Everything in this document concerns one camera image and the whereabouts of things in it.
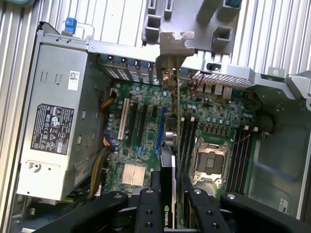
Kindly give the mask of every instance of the blue tab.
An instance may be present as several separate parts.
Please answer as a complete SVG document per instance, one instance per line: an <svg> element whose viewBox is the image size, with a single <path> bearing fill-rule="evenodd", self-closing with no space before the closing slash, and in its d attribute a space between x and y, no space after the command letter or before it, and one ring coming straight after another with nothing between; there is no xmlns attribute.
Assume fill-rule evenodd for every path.
<svg viewBox="0 0 311 233"><path fill-rule="evenodd" d="M77 20L75 18L70 18L70 17L66 18L66 23L65 23L66 32L75 34L76 27L77 27Z"/></svg>

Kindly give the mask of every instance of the power supply label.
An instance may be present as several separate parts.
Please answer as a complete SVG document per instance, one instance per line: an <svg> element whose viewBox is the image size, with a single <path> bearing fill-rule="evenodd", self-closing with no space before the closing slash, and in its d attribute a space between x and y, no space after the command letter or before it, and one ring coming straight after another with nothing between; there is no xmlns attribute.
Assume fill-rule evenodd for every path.
<svg viewBox="0 0 311 233"><path fill-rule="evenodd" d="M71 108L40 104L30 149L66 155L73 113Z"/></svg>

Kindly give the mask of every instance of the heatsink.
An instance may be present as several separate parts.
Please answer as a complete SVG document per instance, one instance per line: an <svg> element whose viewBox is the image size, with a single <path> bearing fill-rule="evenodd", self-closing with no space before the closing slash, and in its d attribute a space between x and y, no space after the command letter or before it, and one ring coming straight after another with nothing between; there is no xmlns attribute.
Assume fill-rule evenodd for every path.
<svg viewBox="0 0 311 233"><path fill-rule="evenodd" d="M125 164L122 184L142 187L145 178L146 167L135 164Z"/></svg>

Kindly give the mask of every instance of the cpu socket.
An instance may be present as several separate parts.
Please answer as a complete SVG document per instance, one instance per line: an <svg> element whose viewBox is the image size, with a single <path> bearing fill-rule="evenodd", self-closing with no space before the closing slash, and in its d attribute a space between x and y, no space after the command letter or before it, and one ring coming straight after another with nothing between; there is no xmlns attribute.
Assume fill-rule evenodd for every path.
<svg viewBox="0 0 311 233"><path fill-rule="evenodd" d="M227 151L227 144L197 142L192 163L192 183L209 182L221 188L225 182L228 165Z"/></svg>

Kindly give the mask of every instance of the white pcie slot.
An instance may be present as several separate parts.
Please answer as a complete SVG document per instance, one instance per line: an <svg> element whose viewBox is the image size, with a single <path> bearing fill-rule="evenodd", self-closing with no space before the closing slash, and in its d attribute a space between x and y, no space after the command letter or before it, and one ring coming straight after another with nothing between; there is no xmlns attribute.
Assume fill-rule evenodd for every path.
<svg viewBox="0 0 311 233"><path fill-rule="evenodd" d="M126 119L127 119L127 113L128 113L128 109L130 108L130 103L131 103L130 99L124 99L121 121L120 121L119 134L118 134L119 140L123 140L125 125L126 125Z"/></svg>

